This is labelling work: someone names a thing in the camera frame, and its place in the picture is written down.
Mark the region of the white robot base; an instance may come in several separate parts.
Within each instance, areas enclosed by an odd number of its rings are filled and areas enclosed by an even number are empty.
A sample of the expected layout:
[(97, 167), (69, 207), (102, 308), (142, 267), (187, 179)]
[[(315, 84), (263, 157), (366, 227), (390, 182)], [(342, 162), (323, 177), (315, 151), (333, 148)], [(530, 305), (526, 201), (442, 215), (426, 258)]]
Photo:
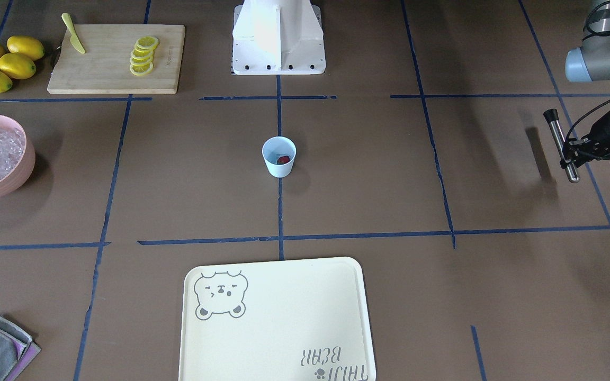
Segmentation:
[(325, 72), (320, 7), (310, 1), (244, 1), (234, 9), (234, 75)]

